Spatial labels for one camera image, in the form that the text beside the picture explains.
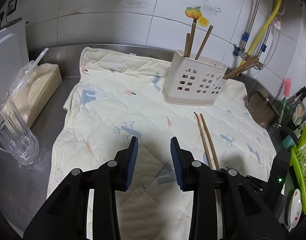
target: fruit decal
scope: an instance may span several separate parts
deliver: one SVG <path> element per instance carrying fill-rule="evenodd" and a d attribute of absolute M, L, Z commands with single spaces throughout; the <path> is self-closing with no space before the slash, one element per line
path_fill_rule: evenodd
<path fill-rule="evenodd" d="M 209 20 L 203 17 L 200 6 L 187 7 L 185 10 L 185 15 L 189 18 L 197 19 L 197 23 L 202 27 L 209 25 Z"/>

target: wooden chopstick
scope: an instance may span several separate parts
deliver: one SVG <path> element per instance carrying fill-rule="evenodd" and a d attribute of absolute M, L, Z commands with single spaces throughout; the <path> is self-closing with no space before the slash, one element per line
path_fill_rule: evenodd
<path fill-rule="evenodd" d="M 228 79 L 230 76 L 233 76 L 236 72 L 240 71 L 241 69 L 244 69 L 245 67 L 247 67 L 249 65 L 249 63 L 254 60 L 257 59 L 256 56 L 251 57 L 250 59 L 248 59 L 246 62 L 244 62 L 242 65 L 238 66 L 236 69 L 233 69 L 232 72 L 230 72 L 229 74 L 225 75 L 223 77 L 223 79 Z"/>
<path fill-rule="evenodd" d="M 204 152 L 205 152 L 205 155 L 206 155 L 206 160 L 207 160 L 207 163 L 210 167 L 210 169 L 212 170 L 213 169 L 213 165 L 212 165 L 212 161 L 211 161 L 211 157 L 210 157 L 210 153 L 209 153 L 209 150 L 207 148 L 207 144 L 206 144 L 206 141 L 205 141 L 205 137 L 204 137 L 204 133 L 203 133 L 203 130 L 202 130 L 202 126 L 201 126 L 201 123 L 200 123 L 200 120 L 198 118 L 198 115 L 194 112 L 195 116 L 196 116 L 196 119 L 197 119 L 197 124 L 198 124 L 198 127 L 200 129 L 200 134 L 201 134 L 201 138 L 202 138 L 202 143 L 203 143 L 203 147 L 204 147 Z"/>
<path fill-rule="evenodd" d="M 200 57 L 200 55 L 202 53 L 202 50 L 204 49 L 204 46 L 205 46 L 212 30 L 213 30 L 213 25 L 210 25 L 209 29 L 207 30 L 207 33 L 205 34 L 204 40 L 202 41 L 201 47 L 198 50 L 198 53 L 196 54 L 196 57 L 195 57 L 196 60 L 198 60 L 198 58 Z"/>
<path fill-rule="evenodd" d="M 193 45 L 193 40 L 194 40 L 196 23 L 197 23 L 197 19 L 193 19 L 192 28 L 191 28 L 191 38 L 190 38 L 190 43 L 189 43 L 188 57 L 191 56 L 191 50 L 192 50 L 192 45 Z"/>
<path fill-rule="evenodd" d="M 212 142 L 212 138 L 211 138 L 211 135 L 210 135 L 210 132 L 206 126 L 206 123 L 205 123 L 205 120 L 203 118 L 203 115 L 200 114 L 201 116 L 201 120 L 202 120 L 202 123 L 203 123 L 203 128 L 204 128 L 204 131 L 206 133 L 206 136 L 207 136 L 207 139 L 209 140 L 209 144 L 210 144 L 210 147 L 211 147 L 211 152 L 212 152 L 212 155 L 213 155 L 213 160 L 214 160 L 214 164 L 215 164 L 215 168 L 216 170 L 220 170 L 220 165 L 219 165 L 219 161 L 217 159 L 217 156 L 216 156 L 216 152 L 215 152 L 215 148 L 214 148 L 214 145 L 213 145 L 213 142 Z"/>
<path fill-rule="evenodd" d="M 242 72 L 247 71 L 247 70 L 253 68 L 257 63 L 258 63 L 258 60 L 256 60 L 256 59 L 252 60 L 251 62 L 248 63 L 248 66 L 246 66 L 245 68 L 240 69 L 239 71 L 235 72 L 229 78 L 235 77 L 235 76 L 241 74 Z"/>
<path fill-rule="evenodd" d="M 235 73 L 237 73 L 238 71 L 245 69 L 246 67 L 248 67 L 249 65 L 252 65 L 252 64 L 256 63 L 257 61 L 258 61 L 257 56 L 251 57 L 249 60 L 247 60 L 246 62 L 244 62 L 242 65 L 240 65 L 239 67 L 237 67 L 236 69 L 234 69 L 232 72 L 230 72 L 229 74 L 225 75 L 225 76 L 223 77 L 223 79 L 229 79 L 229 78 L 231 78 L 231 77 L 234 76 Z"/>
<path fill-rule="evenodd" d="M 185 40 L 184 54 L 183 54 L 184 57 L 188 56 L 190 38 L 191 38 L 191 33 L 187 33 L 186 34 L 186 40 Z"/>
<path fill-rule="evenodd" d="M 199 129 L 200 129 L 200 134 L 201 134 L 201 138 L 202 138 L 202 142 L 203 142 L 203 147 L 204 147 L 204 151 L 205 151 L 205 155 L 206 155 L 207 164 L 209 165 L 209 168 L 210 168 L 211 170 L 213 170 L 213 165 L 212 165 L 210 153 L 209 153 L 209 150 L 208 150 L 208 148 L 207 148 L 207 144 L 206 144 L 206 141 L 205 141 L 205 137 L 204 137 L 204 133 L 203 133 L 203 130 L 202 130 L 202 127 L 201 127 L 200 120 L 199 120 L 199 118 L 198 118 L 198 115 L 197 115 L 195 112 L 194 112 L 194 114 L 195 114 L 195 116 L 196 116 L 197 124 L 198 124 L 198 127 L 199 127 Z M 205 121 L 204 121 L 204 118 L 203 118 L 202 114 L 201 114 L 201 119 L 202 119 L 202 122 L 203 122 L 203 125 L 204 125 L 204 124 L 205 124 Z M 211 146 L 211 149 L 212 149 L 212 147 L 213 147 L 213 149 L 214 149 L 212 140 L 209 139 L 209 143 L 210 143 L 210 145 L 212 145 L 212 146 Z M 219 191 L 218 189 L 215 190 L 215 201 L 221 205 L 221 193 L 220 193 L 220 191 Z"/>

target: pot handle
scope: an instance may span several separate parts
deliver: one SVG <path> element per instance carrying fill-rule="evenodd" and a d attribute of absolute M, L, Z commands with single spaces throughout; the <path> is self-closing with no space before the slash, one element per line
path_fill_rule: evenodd
<path fill-rule="evenodd" d="M 295 142 L 296 146 L 299 145 L 299 139 L 297 138 L 297 136 L 295 135 L 295 133 L 292 131 L 292 129 L 290 129 L 287 126 L 282 126 L 281 130 L 283 130 L 284 132 L 286 132 L 289 136 L 291 136 L 292 140 Z"/>

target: green plastic basket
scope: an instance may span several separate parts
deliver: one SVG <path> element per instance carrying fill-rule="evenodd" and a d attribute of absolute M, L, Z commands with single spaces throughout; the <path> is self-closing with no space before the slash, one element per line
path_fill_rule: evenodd
<path fill-rule="evenodd" d="M 306 124 L 303 126 L 299 145 L 291 149 L 291 163 L 301 191 L 302 212 L 306 214 Z"/>

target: white plastic utensil holder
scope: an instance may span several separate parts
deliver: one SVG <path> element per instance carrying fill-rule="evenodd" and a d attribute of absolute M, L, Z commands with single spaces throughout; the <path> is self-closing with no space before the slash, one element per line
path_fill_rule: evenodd
<path fill-rule="evenodd" d="M 227 66 L 217 60 L 200 56 L 195 60 L 183 57 L 184 52 L 175 50 L 162 94 L 171 104 L 207 106 L 213 105 L 227 80 L 222 77 Z"/>

